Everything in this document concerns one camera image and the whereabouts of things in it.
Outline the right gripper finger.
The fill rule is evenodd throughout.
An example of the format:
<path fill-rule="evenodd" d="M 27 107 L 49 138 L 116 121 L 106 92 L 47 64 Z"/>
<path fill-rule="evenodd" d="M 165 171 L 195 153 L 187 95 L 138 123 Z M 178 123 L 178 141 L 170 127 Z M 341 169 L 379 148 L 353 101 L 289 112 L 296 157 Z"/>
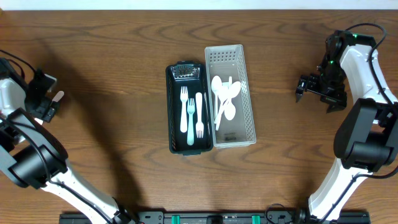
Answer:
<path fill-rule="evenodd" d="M 332 113 L 332 112 L 337 112 L 337 111 L 342 111 L 346 108 L 345 104 L 340 104 L 340 103 L 333 103 L 329 104 L 328 108 L 326 109 L 327 113 Z"/>
<path fill-rule="evenodd" d="M 297 103 L 301 100 L 301 98 L 303 97 L 303 94 L 307 90 L 308 79 L 309 79 L 309 76 L 302 75 L 298 80 L 298 84 L 297 84 L 296 91 L 295 91 L 295 101 Z"/>

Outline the white spoon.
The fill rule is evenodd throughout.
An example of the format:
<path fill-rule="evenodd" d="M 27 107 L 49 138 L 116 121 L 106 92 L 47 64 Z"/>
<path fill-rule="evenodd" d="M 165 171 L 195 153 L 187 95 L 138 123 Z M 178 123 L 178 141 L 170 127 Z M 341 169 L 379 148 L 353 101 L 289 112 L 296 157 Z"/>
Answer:
<path fill-rule="evenodd" d="M 235 98 L 239 94 L 240 89 L 241 89 L 241 82 L 234 82 L 229 88 L 230 98 L 231 99 Z M 219 127 L 220 127 L 220 123 L 216 124 L 215 129 L 219 130 Z"/>
<path fill-rule="evenodd" d="M 228 83 L 226 83 L 226 85 L 227 85 L 228 88 L 230 88 L 230 86 L 232 85 L 232 77 L 229 77 Z M 226 109 L 224 111 L 224 115 L 225 115 L 227 120 L 231 121 L 235 117 L 235 114 L 236 114 L 236 108 L 232 104 L 231 100 L 229 100 L 229 104 L 226 106 Z"/>
<path fill-rule="evenodd" d="M 223 84 L 221 78 L 219 76 L 214 76 L 211 81 L 211 90 L 215 94 L 215 105 L 214 105 L 214 112 L 215 112 L 215 124 L 218 123 L 218 112 L 219 112 L 219 99 L 223 94 Z"/>
<path fill-rule="evenodd" d="M 226 106 L 229 104 L 229 100 L 231 99 L 230 98 L 230 91 L 229 91 L 229 88 L 227 87 L 227 86 L 223 86 L 223 94 L 222 94 L 222 96 L 220 97 L 220 108 L 219 108 L 219 112 L 218 112 L 218 116 L 219 116 L 219 118 L 218 118 L 218 123 L 217 124 L 219 124 L 220 123 L 220 121 L 221 121 L 221 117 L 222 117 L 222 114 L 223 114 L 223 112 L 225 111 L 225 109 L 226 109 Z"/>
<path fill-rule="evenodd" d="M 52 98 L 52 103 L 58 103 L 65 95 L 64 91 L 58 91 L 57 94 Z"/>

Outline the clear white perforated basket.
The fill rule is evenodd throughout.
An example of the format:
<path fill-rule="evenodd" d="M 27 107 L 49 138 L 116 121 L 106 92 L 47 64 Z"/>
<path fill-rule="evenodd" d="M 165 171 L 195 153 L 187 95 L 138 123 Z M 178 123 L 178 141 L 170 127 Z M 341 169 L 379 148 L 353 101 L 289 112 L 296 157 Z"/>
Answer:
<path fill-rule="evenodd" d="M 256 143 L 243 46 L 206 47 L 205 62 L 214 146 L 231 148 Z"/>

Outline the white fork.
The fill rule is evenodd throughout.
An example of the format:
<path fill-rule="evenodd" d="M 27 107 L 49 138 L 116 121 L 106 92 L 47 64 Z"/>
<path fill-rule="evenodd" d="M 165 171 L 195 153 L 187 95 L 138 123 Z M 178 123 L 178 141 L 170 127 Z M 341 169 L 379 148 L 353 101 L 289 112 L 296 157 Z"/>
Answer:
<path fill-rule="evenodd" d="M 188 129 L 187 124 L 187 101 L 188 101 L 188 88 L 186 86 L 181 87 L 180 101 L 182 103 L 181 118 L 180 118 L 180 131 L 186 133 Z"/>
<path fill-rule="evenodd" d="M 196 109 L 197 109 L 197 123 L 196 123 L 196 134 L 197 138 L 201 139 L 204 135 L 204 124 L 202 121 L 202 109 L 203 109 L 203 95 L 200 92 L 195 94 Z"/>

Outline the white fork mint edge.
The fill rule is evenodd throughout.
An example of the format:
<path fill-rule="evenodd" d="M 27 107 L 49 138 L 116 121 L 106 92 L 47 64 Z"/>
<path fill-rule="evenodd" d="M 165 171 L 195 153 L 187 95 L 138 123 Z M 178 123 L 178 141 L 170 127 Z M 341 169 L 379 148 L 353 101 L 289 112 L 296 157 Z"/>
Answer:
<path fill-rule="evenodd" d="M 193 130 L 193 114 L 195 113 L 195 100 L 190 98 L 187 106 L 188 113 L 188 133 L 187 144 L 192 146 L 194 144 L 194 130 Z"/>

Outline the dark green plastic basket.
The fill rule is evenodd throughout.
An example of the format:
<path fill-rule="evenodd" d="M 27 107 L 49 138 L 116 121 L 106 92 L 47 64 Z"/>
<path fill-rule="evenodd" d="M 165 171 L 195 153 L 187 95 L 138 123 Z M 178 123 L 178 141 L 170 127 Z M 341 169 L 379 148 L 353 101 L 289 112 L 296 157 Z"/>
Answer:
<path fill-rule="evenodd" d="M 165 70 L 169 149 L 191 156 L 213 149 L 205 66 L 180 61 Z"/>

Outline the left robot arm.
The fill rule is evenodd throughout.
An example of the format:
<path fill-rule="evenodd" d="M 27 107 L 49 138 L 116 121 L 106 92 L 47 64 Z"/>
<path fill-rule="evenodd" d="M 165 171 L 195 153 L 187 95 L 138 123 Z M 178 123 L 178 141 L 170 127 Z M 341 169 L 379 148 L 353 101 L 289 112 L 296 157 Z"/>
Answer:
<path fill-rule="evenodd" d="M 16 185 L 52 193 L 77 208 L 92 223 L 137 223 L 117 201 L 75 171 L 62 144 L 42 125 L 52 115 L 46 94 L 56 78 L 38 73 L 26 83 L 1 73 L 1 172 Z"/>

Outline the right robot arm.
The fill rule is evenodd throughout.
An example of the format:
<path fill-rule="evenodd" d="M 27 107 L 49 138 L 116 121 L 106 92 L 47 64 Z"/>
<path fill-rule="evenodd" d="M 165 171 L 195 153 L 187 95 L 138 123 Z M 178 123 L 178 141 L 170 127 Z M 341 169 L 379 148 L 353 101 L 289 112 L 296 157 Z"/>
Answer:
<path fill-rule="evenodd" d="M 397 174 L 396 170 L 376 174 L 397 156 L 397 97 L 382 74 L 378 47 L 370 35 L 336 30 L 326 38 L 319 73 L 303 75 L 298 81 L 296 100 L 312 92 L 328 104 L 329 113 L 346 108 L 347 81 L 353 107 L 335 134 L 330 171 L 309 196 L 307 209 L 297 212 L 294 223 L 339 223 L 341 209 L 362 182 Z"/>

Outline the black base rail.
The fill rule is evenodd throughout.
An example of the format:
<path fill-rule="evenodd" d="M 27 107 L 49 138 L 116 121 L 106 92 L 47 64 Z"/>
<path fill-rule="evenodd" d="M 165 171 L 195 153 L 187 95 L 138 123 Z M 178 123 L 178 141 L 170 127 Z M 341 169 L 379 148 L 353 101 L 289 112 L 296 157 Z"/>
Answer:
<path fill-rule="evenodd" d="M 244 213 L 164 213 L 161 211 L 139 212 L 138 222 L 118 221 L 117 223 L 145 223 L 145 224 L 227 224 L 227 223 L 247 223 L 247 224 L 266 224 L 266 223 L 318 223 L 316 218 L 306 217 L 303 210 L 298 215 L 295 211 L 268 210 L 263 213 L 244 212 Z M 66 213 L 59 217 L 60 224 L 83 224 L 91 223 L 83 214 Z M 338 224 L 371 224 L 368 212 L 341 212 L 337 220 L 323 223 Z"/>

